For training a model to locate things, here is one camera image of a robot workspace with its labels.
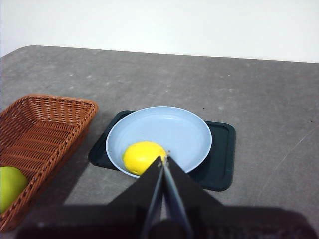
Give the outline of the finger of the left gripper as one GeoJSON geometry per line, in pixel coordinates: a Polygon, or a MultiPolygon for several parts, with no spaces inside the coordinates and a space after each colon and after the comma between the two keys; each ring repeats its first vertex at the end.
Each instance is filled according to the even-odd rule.
{"type": "Polygon", "coordinates": [[[163,163],[170,216],[192,239],[309,239],[300,213],[273,207],[226,206],[194,182],[170,157],[163,163]]]}
{"type": "Polygon", "coordinates": [[[42,207],[27,216],[18,239],[140,239],[160,219],[163,163],[144,174],[106,205],[42,207]]]}

